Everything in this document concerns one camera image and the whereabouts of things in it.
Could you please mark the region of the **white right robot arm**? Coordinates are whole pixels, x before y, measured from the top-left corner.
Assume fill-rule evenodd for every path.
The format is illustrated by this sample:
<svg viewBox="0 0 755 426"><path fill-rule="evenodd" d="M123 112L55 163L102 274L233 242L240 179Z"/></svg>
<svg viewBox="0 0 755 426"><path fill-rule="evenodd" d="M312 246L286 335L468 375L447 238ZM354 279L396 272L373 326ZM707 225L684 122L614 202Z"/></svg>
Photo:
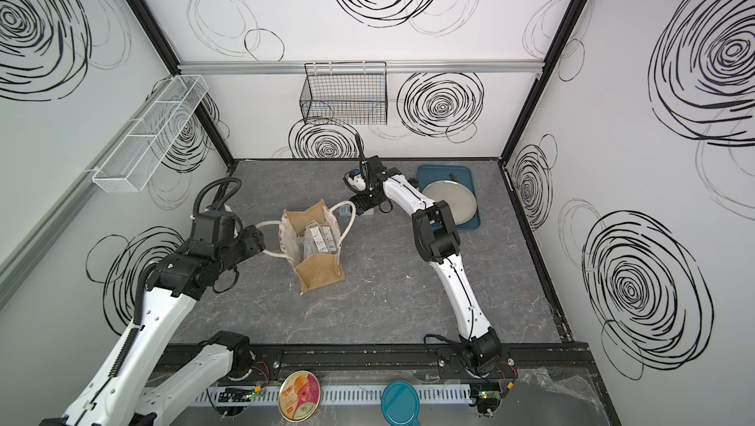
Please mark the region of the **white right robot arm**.
<svg viewBox="0 0 755 426"><path fill-rule="evenodd" d="M343 181L353 192L350 201L357 215L389 201L410 217L419 256L442 281L457 322L457 342L438 339L457 347L461 364L473 375L495 370L503 361L503 347L468 281L449 205L422 194L400 170L387 168L377 156L361 157L359 166L345 173Z"/></svg>

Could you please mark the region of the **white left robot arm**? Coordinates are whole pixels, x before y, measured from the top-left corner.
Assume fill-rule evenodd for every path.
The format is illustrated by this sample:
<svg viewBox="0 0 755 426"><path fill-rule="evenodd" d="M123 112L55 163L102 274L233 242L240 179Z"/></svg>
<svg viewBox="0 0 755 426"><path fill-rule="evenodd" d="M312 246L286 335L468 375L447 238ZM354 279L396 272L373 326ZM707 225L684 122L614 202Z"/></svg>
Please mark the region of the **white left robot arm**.
<svg viewBox="0 0 755 426"><path fill-rule="evenodd" d="M45 425L169 425L213 383L246 379L255 361L248 337L220 331L151 394L151 373L179 325L226 271L265 250L263 233L232 212L194 216L189 239L138 279L134 316L82 394Z"/></svg>

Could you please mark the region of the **clear compass case gold label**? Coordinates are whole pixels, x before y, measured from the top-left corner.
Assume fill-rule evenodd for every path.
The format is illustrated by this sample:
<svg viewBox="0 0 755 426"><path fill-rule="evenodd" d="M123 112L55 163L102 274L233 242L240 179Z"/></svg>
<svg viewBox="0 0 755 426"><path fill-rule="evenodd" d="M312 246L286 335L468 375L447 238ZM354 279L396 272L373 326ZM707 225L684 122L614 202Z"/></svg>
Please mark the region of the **clear compass case gold label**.
<svg viewBox="0 0 755 426"><path fill-rule="evenodd" d="M328 224L317 223L312 227L313 241L320 254L335 254L337 245L332 228Z"/></svg>

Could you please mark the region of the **burlap canvas tote bag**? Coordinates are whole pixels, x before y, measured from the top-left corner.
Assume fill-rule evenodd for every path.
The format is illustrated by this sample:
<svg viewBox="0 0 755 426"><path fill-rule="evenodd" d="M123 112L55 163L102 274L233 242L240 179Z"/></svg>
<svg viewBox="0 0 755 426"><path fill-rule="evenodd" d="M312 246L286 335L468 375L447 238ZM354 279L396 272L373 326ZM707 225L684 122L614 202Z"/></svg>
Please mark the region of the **burlap canvas tote bag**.
<svg viewBox="0 0 755 426"><path fill-rule="evenodd" d="M279 220L264 221L258 228L277 230L279 251L263 253L285 259L297 276L300 292L310 292L345 279L341 262L344 239L356 217L355 205L341 201L328 207L324 200L303 212L285 210Z"/></svg>

